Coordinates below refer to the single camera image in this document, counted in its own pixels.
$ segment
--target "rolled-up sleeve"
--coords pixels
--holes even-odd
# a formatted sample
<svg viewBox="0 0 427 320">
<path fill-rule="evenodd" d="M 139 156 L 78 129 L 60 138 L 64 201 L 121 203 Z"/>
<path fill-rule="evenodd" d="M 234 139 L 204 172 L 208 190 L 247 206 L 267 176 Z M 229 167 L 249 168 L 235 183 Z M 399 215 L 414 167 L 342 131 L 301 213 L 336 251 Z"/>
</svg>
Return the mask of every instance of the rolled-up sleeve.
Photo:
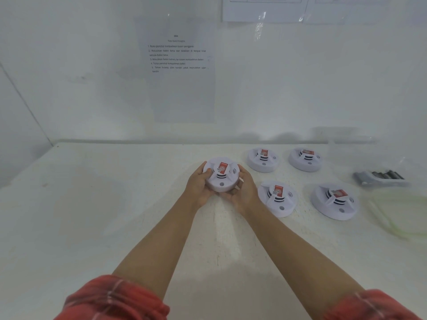
<svg viewBox="0 0 427 320">
<path fill-rule="evenodd" d="M 380 290 L 366 290 L 344 298 L 324 320 L 421 320 Z"/>
<path fill-rule="evenodd" d="M 55 320 L 166 320 L 169 307 L 152 292 L 113 275 L 85 284 Z"/>
</svg>

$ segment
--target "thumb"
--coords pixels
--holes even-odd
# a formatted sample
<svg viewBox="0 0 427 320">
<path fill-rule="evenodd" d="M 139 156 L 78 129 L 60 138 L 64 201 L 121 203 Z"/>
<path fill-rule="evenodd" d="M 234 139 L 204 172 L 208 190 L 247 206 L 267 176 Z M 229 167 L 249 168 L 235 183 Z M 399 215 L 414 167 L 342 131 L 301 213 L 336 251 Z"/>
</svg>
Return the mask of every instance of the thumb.
<svg viewBox="0 0 427 320">
<path fill-rule="evenodd" d="M 208 168 L 207 170 L 206 170 L 206 172 L 204 172 L 204 173 L 201 173 L 200 175 L 201 175 L 201 177 L 204 179 L 204 180 L 207 180 L 209 177 L 211 177 L 212 176 L 212 169 L 210 169 L 210 168 Z"/>
</svg>

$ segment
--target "white smoke detector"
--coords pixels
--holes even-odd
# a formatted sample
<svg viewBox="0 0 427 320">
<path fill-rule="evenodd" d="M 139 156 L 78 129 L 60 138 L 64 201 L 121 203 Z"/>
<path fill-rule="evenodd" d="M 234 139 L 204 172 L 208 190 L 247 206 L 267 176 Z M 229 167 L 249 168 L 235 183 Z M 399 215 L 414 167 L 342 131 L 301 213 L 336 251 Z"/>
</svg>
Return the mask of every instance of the white smoke detector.
<svg viewBox="0 0 427 320">
<path fill-rule="evenodd" d="M 311 195 L 311 202 L 321 213 L 335 220 L 349 220 L 359 211 L 359 200 L 335 184 L 318 186 Z"/>
<path fill-rule="evenodd" d="M 278 181 L 262 182 L 258 196 L 267 208 L 278 218 L 287 217 L 298 203 L 298 195 L 289 185 Z"/>
<path fill-rule="evenodd" d="M 255 171 L 269 173 L 279 166 L 279 157 L 272 150 L 254 148 L 248 153 L 247 163 Z"/>
<path fill-rule="evenodd" d="M 295 148 L 289 155 L 288 160 L 295 168 L 306 172 L 316 172 L 322 167 L 323 158 L 314 150 Z"/>
<path fill-rule="evenodd" d="M 212 176 L 206 180 L 207 186 L 215 192 L 227 192 L 235 188 L 239 181 L 238 164 L 227 157 L 212 158 L 205 164 L 203 172 L 210 168 Z"/>
</svg>

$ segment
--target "red sleeve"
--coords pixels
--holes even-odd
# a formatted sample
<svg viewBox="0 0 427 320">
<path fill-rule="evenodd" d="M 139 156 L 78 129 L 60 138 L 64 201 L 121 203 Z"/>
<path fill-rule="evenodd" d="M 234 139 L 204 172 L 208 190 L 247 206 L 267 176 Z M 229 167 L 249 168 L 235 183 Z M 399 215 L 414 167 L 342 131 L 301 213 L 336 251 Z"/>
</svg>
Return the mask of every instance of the red sleeve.
<svg viewBox="0 0 427 320">
<path fill-rule="evenodd" d="M 104 275 L 67 297 L 55 320 L 166 320 L 168 314 L 169 307 L 152 292 Z"/>
<path fill-rule="evenodd" d="M 380 290 L 366 290 L 344 298 L 324 320 L 421 320 Z"/>
</svg>

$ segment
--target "white wall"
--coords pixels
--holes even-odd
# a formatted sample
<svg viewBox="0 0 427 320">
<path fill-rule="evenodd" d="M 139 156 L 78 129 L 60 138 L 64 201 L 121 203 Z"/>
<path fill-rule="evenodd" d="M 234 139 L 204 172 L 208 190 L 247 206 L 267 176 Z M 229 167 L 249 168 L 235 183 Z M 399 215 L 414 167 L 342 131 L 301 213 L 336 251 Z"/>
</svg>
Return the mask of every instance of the white wall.
<svg viewBox="0 0 427 320">
<path fill-rule="evenodd" d="M 427 29 L 403 24 L 406 2 L 374 26 L 264 24 L 256 40 L 254 23 L 221 22 L 221 0 L 0 0 L 0 60 L 52 141 L 383 136 L 404 110 L 425 113 L 418 91 L 401 96 L 427 49 Z M 154 119 L 133 19 L 168 14 L 217 23 L 214 124 Z"/>
<path fill-rule="evenodd" d="M 0 66 L 0 187 L 50 148 Z"/>
</svg>

